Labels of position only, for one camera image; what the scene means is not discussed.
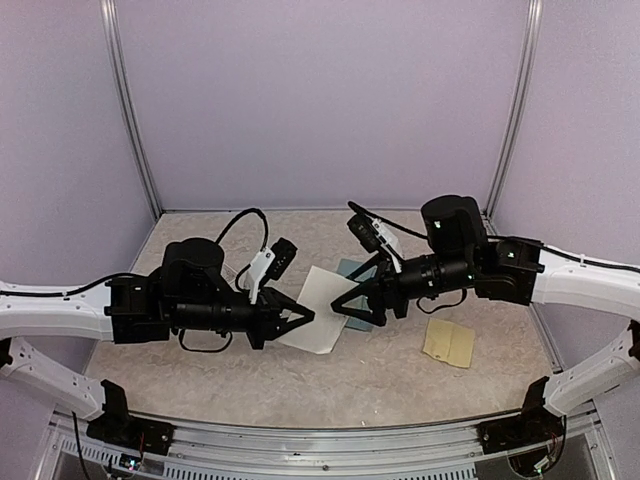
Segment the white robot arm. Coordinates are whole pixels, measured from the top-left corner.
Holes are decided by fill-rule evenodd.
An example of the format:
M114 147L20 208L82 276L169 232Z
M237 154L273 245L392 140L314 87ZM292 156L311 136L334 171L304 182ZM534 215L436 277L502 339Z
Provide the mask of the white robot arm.
M594 266L593 263L615 264L564 253L582 261L548 251L540 253L544 272L536 277L532 301L576 305L640 319L640 274ZM553 375L544 389L544 408L556 416L567 415L578 405L638 375L640 326L632 321L602 350Z
M378 251L349 278L373 267L376 272L335 299L331 304L335 312L382 327L387 310L403 318L413 299L435 299L445 292L473 289L478 297L489 300L576 305L634 319L590 358L534 382L517 417L480 424L486 453L562 435L562 417L640 375L640 267L564 252L537 240L488 236L478 204L471 197L445 195L424 204L421 214L427 235L353 202L349 207L355 213L347 223L349 229L368 252ZM381 248L382 240L368 228L374 221L427 240L433 253L402 259L401 268L395 268L393 256ZM348 306L359 296L366 297L368 310Z
M33 287L0 282L5 292L58 292L76 287ZM32 335L84 337L113 341L111 318L104 313L111 289L102 284L84 293L64 297L0 296L0 376L30 384L55 398L60 405L86 420L98 418L105 403L98 380L80 375L54 362L22 338Z
M212 330L247 334L254 349L313 320L314 313L265 287L293 260L296 248L280 239L259 281L236 292L222 278L224 252L207 239L167 246L149 276L117 274L83 287L34 287L0 282L0 377L29 384L88 420L87 435L107 443L166 455L174 427L129 414L124 390L80 375L33 348L23 337L71 336L98 341L166 341L170 333ZM297 314L289 320L286 312Z

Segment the cable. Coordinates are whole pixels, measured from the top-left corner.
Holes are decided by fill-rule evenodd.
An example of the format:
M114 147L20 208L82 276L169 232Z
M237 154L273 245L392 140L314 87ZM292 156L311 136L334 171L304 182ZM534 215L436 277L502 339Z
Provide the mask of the cable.
M194 352L194 353L222 353L227 348L229 348L229 345L231 345L231 341L233 340L233 332L228 332L229 333L229 340L227 340L227 343L225 343L220 348L213 349L213 350L202 350L202 349L199 349L199 348L189 348L184 344L184 334L185 334L185 332L186 332L186 330L180 330L178 332L178 342L180 343L180 346L182 347L182 349L186 350L187 352Z
M389 225L389 226L391 226L391 227L393 227L393 228L395 228L397 230L400 230L401 232L407 233L407 234L412 235L414 237L421 238L423 240L429 240L429 237L427 235L425 235L424 233L416 232L415 230L411 230L410 228L407 228L407 227L405 227L403 225L400 225L399 223L396 223L396 222L394 222L392 220L389 220L388 218L384 218L384 217L381 217L378 214L372 213L369 210L367 210L366 208L358 205L355 202L349 201L349 202L347 202L347 205L349 206L349 208L351 210L353 210L355 213L357 213L359 215L365 215L365 216L370 217L370 218L378 218L378 219L380 219L380 221L386 223L387 225Z
M84 477L87 480L91 480L89 476L89 472L87 471L87 466L84 463L84 457L82 456L82 448L80 447L80 433L78 432L78 417L76 416L76 412L71 412L73 416L73 430L76 433L76 449L78 450L78 459L80 460L80 467L82 468L82 473L84 473Z
M391 254L398 259L400 265L404 265L404 258L402 258L402 256L391 245L385 243L384 246L387 247Z
M235 284L236 284L236 290L238 290L239 292L248 292L249 290L247 290L246 288L242 288L240 286L240 277L247 271L249 270L249 268L251 267L251 264L246 265L245 267L242 267L242 269L236 274L236 279L235 279Z
M422 305L420 305L420 302L422 300L424 300L427 297L420 297L417 301L416 301L416 306L418 307L418 309L426 314L426 315L431 315L432 313L437 312L438 310L442 310L444 308L453 308L453 307L457 307L458 305L461 305L462 302L464 302L467 299L467 289L463 289L462 290L462 296L460 297L460 301L458 303L452 303L450 305L438 305L436 308L434 308L433 310L425 310L424 307Z
M264 250L267 247L267 242L269 241L269 223L267 222L267 217L264 212L259 208L254 207L247 208L246 210L241 211L239 214L233 217L231 221L227 223L227 225L222 229L220 235L218 235L218 238L216 238L216 243L219 244L222 241L222 239L227 235L227 233L229 233L229 230L231 230L231 228L238 222L238 220L246 217L251 213L260 217L260 220L262 220L262 224L264 225L264 237L262 239L262 247L260 247L260 250Z
M549 472L552 468L554 468L558 462L560 462L560 457L562 457L562 453L564 452L564 446L567 443L567 417L566 415L562 417L562 443L560 444L560 450L558 451L558 455L556 455L553 459L553 463L542 473Z
M545 252L552 253L554 255L557 255L558 257L565 258L567 260L571 260L571 261L574 261L574 262L584 263L585 265L591 265L592 267L608 268L608 269L611 269L611 270L624 270L624 271L640 274L640 268L634 267L632 265L616 265L616 264L613 264L613 263L606 263L606 262L598 262L596 260L589 260L587 258L583 259L581 257L577 257L575 255L571 255L569 253L565 253L565 252L563 252L561 250L557 250L557 249L555 249L553 247L549 247L547 245L541 245L540 242L538 242L537 240L533 240L531 238L522 238L522 237L515 237L515 236L506 236L505 237L505 236L502 236L502 235L489 235L488 238L490 240L514 240L514 241L517 241L517 242L524 243L525 245L530 245L532 247L540 248L540 250L544 250Z
M511 468L511 471L516 474L520 478L542 478L543 475L549 473L555 466L560 462L560 458L562 457L562 453L564 452L564 446L567 443L567 417L562 417L562 443L560 444L560 449L557 450L557 437L555 434L551 434L552 447L551 451L542 457L540 460L544 460L545 458L549 459L550 462L547 464L547 468L541 468L540 470L534 470L530 474L520 473L514 468L512 461L517 460L517 455L513 457L507 457L507 463Z
M260 220L262 220L262 225L264 226L264 236L262 237L262 246L260 247L260 250L264 250L265 248L267 248L267 243L269 242L269 222L267 221L267 217L262 210L260 210L259 208L253 208L253 207L247 208L246 210L241 211L239 214L233 217L231 221L229 221L229 223L227 223L227 225L222 229L222 231L220 232L220 235L218 235L218 238L216 238L216 243L220 244L222 239L227 235L227 233L229 233L229 230L231 230L231 228L238 222L238 220L240 220L243 217L246 217L251 213L260 217ZM240 277L242 276L243 273L249 270L250 267L251 267L251 264L243 267L236 274L235 284L236 284L236 290L238 290L239 292L248 292L248 290L240 286Z
M68 290L66 292L14 292L11 290L0 290L0 295L5 295L7 297L34 297L34 298L59 298L59 297L70 297L72 295L78 295L79 293L86 292L87 290L92 289L100 285L101 283L108 282L109 280L113 280L114 278L121 277L130 277L130 278L144 278L144 275L137 275L135 273L112 273L111 275L107 275L105 277L99 278L98 280L94 280L91 283L88 283L82 287L78 287L74 290Z

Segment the beige table surface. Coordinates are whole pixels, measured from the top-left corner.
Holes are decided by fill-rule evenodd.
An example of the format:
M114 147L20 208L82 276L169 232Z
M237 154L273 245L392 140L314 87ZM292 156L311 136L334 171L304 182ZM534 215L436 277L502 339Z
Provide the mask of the beige table surface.
M385 212L418 231L418 212ZM298 255L274 286L297 298L311 265L335 271L342 257L365 260L349 232L347 211L268 212L271 236L291 240ZM148 274L165 246L193 236L214 239L227 213L164 215L135 266ZM398 233L406 257L429 252L425 241ZM225 262L239 270L262 239L261 223L247 217L222 242ZM439 302L455 302L458 293ZM452 420L521 405L527 386L550 365L526 308L470 298L438 312L476 332L472 365L460 369L424 353L428 317L414 305L409 316L391 313L371 333L345 329L334 351L314 355L276 342L253 351L236 335L221 354L189 353L177 339L141 345L97 346L88 374L124 387L132 410L199 421L273 427L362 427ZM190 345L223 341L208 332L187 334Z

